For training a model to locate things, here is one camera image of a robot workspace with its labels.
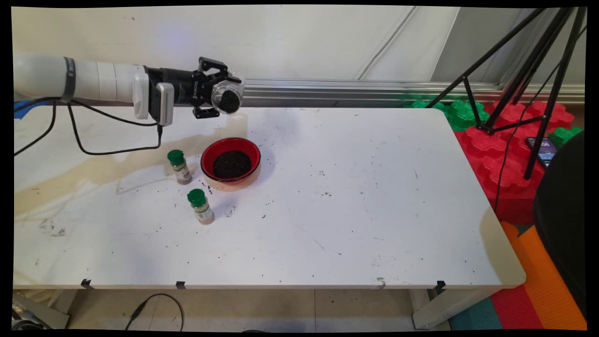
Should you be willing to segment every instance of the smartphone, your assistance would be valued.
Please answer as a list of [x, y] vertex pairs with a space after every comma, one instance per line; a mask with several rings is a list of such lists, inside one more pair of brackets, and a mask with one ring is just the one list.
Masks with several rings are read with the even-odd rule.
[[[529, 148], [532, 149], [534, 145], [534, 137], [526, 138], [526, 144]], [[543, 138], [537, 158], [539, 159], [539, 162], [541, 163], [541, 166], [543, 166], [544, 169], [547, 169], [549, 167], [549, 163], [551, 163], [551, 159], [553, 159], [553, 156], [557, 151], [557, 148], [555, 147], [555, 145], [553, 145], [549, 138]]]

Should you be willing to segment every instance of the black cable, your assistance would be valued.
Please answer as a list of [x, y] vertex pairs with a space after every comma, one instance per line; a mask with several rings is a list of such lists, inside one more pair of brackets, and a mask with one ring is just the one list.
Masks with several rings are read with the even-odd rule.
[[27, 107], [30, 107], [30, 106], [34, 105], [34, 104], [38, 104], [38, 103], [46, 102], [46, 101], [52, 101], [52, 100], [56, 101], [56, 100], [59, 100], [59, 99], [60, 99], [60, 97], [42, 97], [42, 98], [37, 98], [36, 100], [33, 100], [33, 101], [31, 101], [31, 102], [23, 105], [23, 106], [20, 106], [20, 107], [14, 109], [14, 112], [17, 112], [19, 110], [25, 109]]
[[137, 309], [133, 312], [133, 314], [131, 315], [131, 318], [129, 319], [129, 323], [127, 323], [127, 326], [125, 327], [125, 330], [129, 330], [129, 326], [131, 325], [131, 323], [133, 323], [133, 321], [140, 315], [141, 311], [146, 307], [147, 302], [153, 298], [154, 296], [158, 296], [158, 295], [163, 295], [166, 297], [170, 297], [173, 301], [175, 301], [175, 303], [179, 306], [179, 311], [181, 312], [181, 329], [179, 329], [179, 332], [183, 331], [183, 324], [185, 322], [185, 317], [183, 315], [183, 308], [181, 307], [181, 303], [179, 303], [179, 301], [177, 299], [175, 299], [175, 297], [170, 296], [169, 294], [163, 294], [163, 293], [159, 293], [159, 294], [154, 294], [148, 298], [146, 298], [145, 301], [143, 301], [138, 307]]
[[117, 121], [121, 121], [121, 122], [123, 122], [123, 123], [127, 123], [127, 124], [133, 124], [133, 125], [139, 125], [139, 126], [141, 126], [141, 127], [153, 127], [154, 125], [158, 125], [158, 123], [144, 124], [144, 123], [138, 123], [138, 122], [127, 121], [126, 119], [122, 119], [122, 118], [118, 118], [118, 117], [116, 117], [116, 116], [113, 116], [113, 115], [109, 115], [109, 114], [107, 114], [106, 112], [103, 112], [103, 111], [100, 111], [100, 110], [98, 110], [98, 109], [96, 109], [96, 108], [94, 108], [94, 107], [88, 106], [88, 105], [87, 105], [87, 104], [85, 104], [85, 103], [81, 103], [81, 102], [79, 102], [79, 101], [76, 101], [76, 100], [71, 100], [71, 102], [73, 102], [73, 103], [77, 103], [78, 105], [80, 105], [80, 106], [82, 106], [82, 107], [86, 107], [86, 108], [88, 108], [88, 109], [89, 109], [89, 110], [91, 110], [91, 111], [94, 111], [94, 112], [97, 112], [97, 113], [99, 113], [100, 115], [103, 115], [103, 116], [106, 116], [106, 117], [109, 117], [109, 118], [112, 118], [112, 119], [116, 119]]
[[[586, 30], [586, 26], [584, 26], [580, 30], [580, 33], [578, 34], [578, 37], [576, 38], [576, 41], [578, 41], [578, 39], [582, 36], [582, 34], [585, 32], [585, 30]], [[576, 43], [574, 43], [570, 48], [574, 48], [575, 46], [576, 46]], [[514, 127], [514, 132], [512, 132], [512, 134], [510, 135], [510, 138], [507, 139], [506, 152], [505, 152], [505, 154], [503, 156], [503, 164], [501, 165], [501, 170], [499, 171], [499, 180], [497, 181], [497, 195], [495, 195], [495, 209], [494, 209], [495, 212], [497, 212], [497, 205], [499, 204], [499, 191], [501, 189], [501, 174], [503, 173], [503, 168], [506, 166], [507, 150], [508, 150], [508, 148], [510, 146], [510, 141], [512, 141], [512, 138], [516, 134], [516, 131], [518, 130], [518, 127], [520, 126], [520, 123], [522, 122], [522, 118], [524, 118], [524, 113], [526, 112], [526, 110], [528, 109], [528, 107], [533, 104], [534, 100], [541, 93], [541, 91], [543, 90], [543, 88], [545, 87], [545, 85], [547, 85], [547, 82], [549, 82], [549, 79], [551, 79], [551, 77], [553, 76], [553, 74], [555, 73], [555, 71], [559, 68], [559, 66], [563, 62], [564, 62], [563, 58], [561, 60], [559, 60], [559, 62], [555, 65], [555, 68], [553, 68], [553, 70], [551, 71], [551, 73], [549, 74], [549, 76], [547, 76], [547, 79], [545, 80], [545, 82], [543, 82], [543, 85], [541, 85], [541, 87], [539, 88], [539, 90], [537, 91], [537, 93], [534, 94], [534, 96], [530, 100], [530, 102], [528, 102], [528, 104], [526, 105], [526, 107], [524, 107], [524, 110], [522, 111], [522, 114], [520, 115], [520, 119], [518, 120], [518, 123]]]
[[[26, 106], [20, 107], [18, 109], [15, 110], [15, 112], [27, 107], [27, 106], [31, 106], [33, 104], [36, 104], [39, 102], [35, 102], [32, 104], [26, 104]], [[20, 154], [21, 152], [29, 149], [33, 144], [36, 144], [38, 141], [40, 141], [42, 138], [44, 138], [49, 132], [50, 130], [52, 130], [52, 128], [54, 127], [54, 121], [56, 120], [56, 101], [54, 101], [54, 103], [52, 104], [52, 120], [50, 121], [50, 126], [48, 127], [48, 129], [42, 133], [41, 136], [37, 137], [34, 141], [32, 141], [31, 143], [27, 144], [24, 148], [22, 148], [21, 150], [17, 151], [14, 153], [14, 156], [16, 157], [18, 154]]]
[[124, 152], [157, 149], [161, 145], [161, 141], [162, 141], [162, 125], [157, 124], [158, 125], [158, 145], [156, 145], [156, 146], [148, 146], [148, 147], [145, 147], [145, 148], [135, 148], [135, 149], [110, 151], [110, 152], [89, 152], [89, 151], [87, 151], [86, 149], [83, 148], [83, 145], [81, 145], [81, 140], [79, 139], [79, 133], [77, 132], [77, 125], [75, 124], [75, 116], [73, 115], [73, 110], [71, 108], [71, 103], [68, 103], [66, 106], [69, 108], [69, 115], [71, 115], [71, 122], [72, 122], [72, 125], [73, 125], [73, 132], [75, 133], [75, 139], [77, 140], [77, 145], [79, 145], [79, 148], [85, 154], [94, 155], [94, 156], [113, 155], [113, 154], [121, 154], [121, 153], [124, 153]]

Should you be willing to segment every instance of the orange mat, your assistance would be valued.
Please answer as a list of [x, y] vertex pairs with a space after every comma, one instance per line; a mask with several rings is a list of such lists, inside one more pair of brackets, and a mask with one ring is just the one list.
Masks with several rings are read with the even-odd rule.
[[536, 228], [533, 226], [518, 237], [518, 229], [514, 225], [508, 222], [501, 225], [526, 271], [524, 289], [543, 327], [586, 330], [586, 320], [553, 265]]

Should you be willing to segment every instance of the green lid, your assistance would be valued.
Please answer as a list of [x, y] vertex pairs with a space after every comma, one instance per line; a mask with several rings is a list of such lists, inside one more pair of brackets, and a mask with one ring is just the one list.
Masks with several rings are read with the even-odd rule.
[[206, 204], [206, 196], [204, 195], [204, 191], [199, 188], [192, 189], [191, 192], [187, 194], [187, 199], [193, 207], [201, 207]]
[[181, 165], [185, 161], [183, 151], [181, 150], [172, 150], [168, 153], [167, 158], [171, 162], [171, 165]]

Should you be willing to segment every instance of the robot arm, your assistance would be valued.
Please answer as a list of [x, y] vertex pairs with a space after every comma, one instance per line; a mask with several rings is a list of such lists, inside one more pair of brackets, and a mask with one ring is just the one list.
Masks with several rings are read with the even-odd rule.
[[[211, 69], [217, 72], [207, 74]], [[173, 107], [193, 106], [196, 118], [233, 113], [241, 106], [244, 83], [219, 61], [200, 58], [194, 71], [136, 64], [76, 61], [17, 53], [13, 56], [14, 98], [61, 97], [133, 103], [135, 117], [150, 115], [162, 126], [173, 122]], [[201, 106], [208, 104], [208, 109]]]

